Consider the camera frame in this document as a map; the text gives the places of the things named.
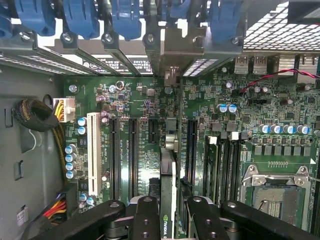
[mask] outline green circuit board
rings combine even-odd
[[[176,131],[181,131],[177,137],[181,146],[176,155],[177,166],[180,166],[177,175],[192,185],[194,195],[210,197],[217,205],[234,199],[255,208],[259,208],[264,199],[267,203],[261,207],[262,211],[310,231],[315,194],[319,194],[315,182],[296,186],[287,185],[283,180],[267,179],[260,186],[243,187],[243,179],[251,165],[259,174],[278,176],[293,176],[304,166],[310,177],[316,177],[320,141],[314,136],[314,130],[315,123],[320,121],[319,94],[317,90],[297,92],[297,84],[285,84],[286,80],[277,77],[258,84],[267,88],[265,93],[248,91],[237,95],[232,92],[256,79],[256,75],[213,73],[206,79],[181,79],[182,86],[173,88],[168,94],[161,78],[66,77],[65,96],[75,98],[76,121],[87,113],[103,110],[109,112],[109,119],[119,121],[119,182],[109,178],[103,181],[97,203],[116,198],[128,204],[133,196],[128,158],[132,141],[130,120],[137,121],[139,132],[138,146],[135,146],[138,149],[134,159],[138,177],[134,195],[145,196],[149,194],[149,179],[160,178],[160,148],[166,145],[166,134],[171,133],[166,130],[167,118],[176,118]],[[124,88],[110,93],[110,85],[116,85],[118,81],[123,81]],[[226,82],[232,83],[230,89],[225,88]],[[70,93],[70,85],[76,85],[78,92]],[[99,95],[108,100],[97,103],[96,96]],[[282,106],[283,99],[293,100],[293,103]],[[219,105],[235,105],[237,110],[223,113]],[[151,121],[156,122],[154,141],[150,135]],[[268,133],[261,132],[261,125],[268,126]],[[302,125],[309,131],[308,134],[276,134],[270,131],[272,125],[282,129],[285,125],[295,129]],[[78,134],[78,127],[77,122],[66,124],[66,142],[77,145],[77,176],[71,181],[80,185],[88,175],[88,155],[86,147],[79,145],[79,139],[84,136]],[[234,132],[240,139],[230,140]],[[106,175],[112,171],[110,134],[110,122],[101,124],[101,169]],[[209,137],[216,137],[217,142],[209,144]],[[116,197],[111,191],[115,184],[118,188]],[[268,193],[273,193],[274,197],[266,199]],[[185,236],[186,229],[181,223],[176,229],[180,237]]]

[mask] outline power connector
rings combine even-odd
[[[57,102],[62,101],[63,105],[63,116],[59,120],[60,123],[73,123],[76,119],[76,100],[74,98],[54,98],[53,106],[56,105]]]

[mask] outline white power connector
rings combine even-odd
[[[74,98],[54,98],[53,106],[58,101],[63,101],[63,120],[60,120],[60,123],[73,123],[76,119],[76,100]]]

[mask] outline motherboard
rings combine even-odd
[[[151,77],[64,77],[65,97],[75,99],[66,164],[69,181],[78,183],[79,211],[151,195],[167,200],[160,207],[160,219],[171,222],[165,233],[185,237],[187,186],[218,207],[238,200],[312,231],[319,90],[316,82],[303,90],[292,75],[239,93],[258,77],[214,72],[180,78],[177,87]]]

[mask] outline white pci slot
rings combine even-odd
[[[98,112],[87,113],[86,120],[89,195],[98,196],[102,188],[100,115]]]

